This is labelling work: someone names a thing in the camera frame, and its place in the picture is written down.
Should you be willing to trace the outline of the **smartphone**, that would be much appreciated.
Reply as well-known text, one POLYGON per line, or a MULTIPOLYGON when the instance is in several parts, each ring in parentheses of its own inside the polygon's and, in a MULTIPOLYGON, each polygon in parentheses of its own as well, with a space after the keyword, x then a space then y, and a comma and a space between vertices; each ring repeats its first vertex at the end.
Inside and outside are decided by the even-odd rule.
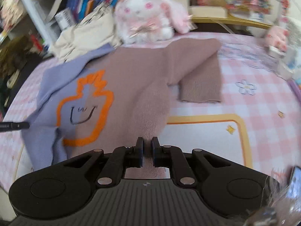
POLYGON ((299 166, 294 166, 290 175, 289 184, 287 187, 286 198, 292 200, 300 207, 300 188, 301 188, 301 169, 299 166))

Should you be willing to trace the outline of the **white pink bunny plush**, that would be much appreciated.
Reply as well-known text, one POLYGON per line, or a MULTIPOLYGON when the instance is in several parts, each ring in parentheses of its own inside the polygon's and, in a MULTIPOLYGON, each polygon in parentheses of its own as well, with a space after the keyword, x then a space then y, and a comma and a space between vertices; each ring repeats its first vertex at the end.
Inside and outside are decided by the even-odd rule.
POLYGON ((118 0, 114 19, 124 44, 169 40, 192 29, 187 9, 174 0, 118 0))

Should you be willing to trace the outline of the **white bookshelf frame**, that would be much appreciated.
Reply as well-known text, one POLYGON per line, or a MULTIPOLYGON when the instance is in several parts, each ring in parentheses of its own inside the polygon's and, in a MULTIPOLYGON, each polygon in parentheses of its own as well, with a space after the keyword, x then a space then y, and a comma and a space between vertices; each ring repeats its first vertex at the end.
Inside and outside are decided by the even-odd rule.
POLYGON ((43 11, 41 10, 41 7, 39 7, 38 2, 35 0, 22 0, 22 3, 39 34, 44 39, 45 44, 47 46, 53 44, 56 35, 47 22, 45 22, 42 16, 43 11))

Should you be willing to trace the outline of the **cream t-shirt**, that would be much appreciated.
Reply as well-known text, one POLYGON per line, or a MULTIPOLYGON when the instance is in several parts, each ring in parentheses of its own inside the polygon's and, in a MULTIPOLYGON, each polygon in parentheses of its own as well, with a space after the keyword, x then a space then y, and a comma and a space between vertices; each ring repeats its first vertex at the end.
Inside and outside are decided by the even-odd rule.
POLYGON ((112 8, 101 3, 80 23, 64 30, 49 51, 59 61, 68 62, 107 43, 118 47, 121 40, 116 33, 112 8))

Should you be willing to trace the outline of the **olive brown garment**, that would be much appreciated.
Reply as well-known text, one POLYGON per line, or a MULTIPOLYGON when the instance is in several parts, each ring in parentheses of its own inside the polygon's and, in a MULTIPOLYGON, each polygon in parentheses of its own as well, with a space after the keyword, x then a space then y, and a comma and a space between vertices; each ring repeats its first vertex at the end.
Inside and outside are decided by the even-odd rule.
POLYGON ((1 79, 22 70, 27 63, 27 55, 33 44, 26 35, 12 39, 1 49, 1 79))

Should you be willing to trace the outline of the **small pink pig plush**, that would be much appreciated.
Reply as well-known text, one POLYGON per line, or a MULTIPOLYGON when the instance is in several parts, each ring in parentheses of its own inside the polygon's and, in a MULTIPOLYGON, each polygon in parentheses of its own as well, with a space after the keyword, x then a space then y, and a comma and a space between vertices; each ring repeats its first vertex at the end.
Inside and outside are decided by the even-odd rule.
POLYGON ((289 31, 279 26, 272 26, 265 36, 265 46, 275 47, 281 52, 287 51, 289 31))

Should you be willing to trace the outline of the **white barcode box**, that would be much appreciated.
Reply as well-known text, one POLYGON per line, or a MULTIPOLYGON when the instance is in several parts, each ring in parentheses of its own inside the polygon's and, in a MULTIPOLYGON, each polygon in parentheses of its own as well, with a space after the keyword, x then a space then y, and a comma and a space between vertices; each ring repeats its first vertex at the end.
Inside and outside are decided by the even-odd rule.
POLYGON ((76 21, 69 8, 66 8, 55 15, 55 20, 59 28, 64 31, 71 26, 76 25, 76 21))

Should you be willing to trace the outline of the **mauve and lilac sweater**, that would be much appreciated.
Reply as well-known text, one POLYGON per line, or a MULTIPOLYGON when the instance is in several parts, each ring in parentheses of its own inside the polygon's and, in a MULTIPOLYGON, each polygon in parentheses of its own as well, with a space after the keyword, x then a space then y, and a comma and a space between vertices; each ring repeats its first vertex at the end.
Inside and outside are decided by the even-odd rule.
POLYGON ((22 131, 35 171, 101 149, 146 144, 170 112, 171 85, 180 99, 220 101, 220 42, 182 38, 165 47, 110 45, 44 72, 37 108, 22 131))

